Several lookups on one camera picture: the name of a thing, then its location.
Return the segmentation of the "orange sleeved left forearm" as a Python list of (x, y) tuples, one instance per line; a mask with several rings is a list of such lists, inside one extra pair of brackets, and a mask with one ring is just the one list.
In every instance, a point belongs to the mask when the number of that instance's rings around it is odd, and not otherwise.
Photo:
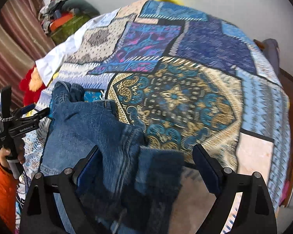
[(16, 193), (18, 180), (0, 163), (0, 217), (11, 233), (16, 228)]

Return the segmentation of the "person's left hand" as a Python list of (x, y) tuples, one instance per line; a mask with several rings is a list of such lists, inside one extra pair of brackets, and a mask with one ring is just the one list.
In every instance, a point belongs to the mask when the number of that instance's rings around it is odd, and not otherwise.
[[(19, 142), (16, 143), (17, 146), (17, 151), (18, 151), (18, 161), (21, 164), (24, 164), (25, 162), (25, 153), (24, 153), (24, 146), (25, 143), (24, 141), (21, 139)], [(7, 168), (8, 170), (10, 170), (9, 167), (9, 163), (7, 161), (7, 157), (11, 155), (11, 150), (9, 148), (1, 148), (0, 150), (0, 164), (2, 167)]]

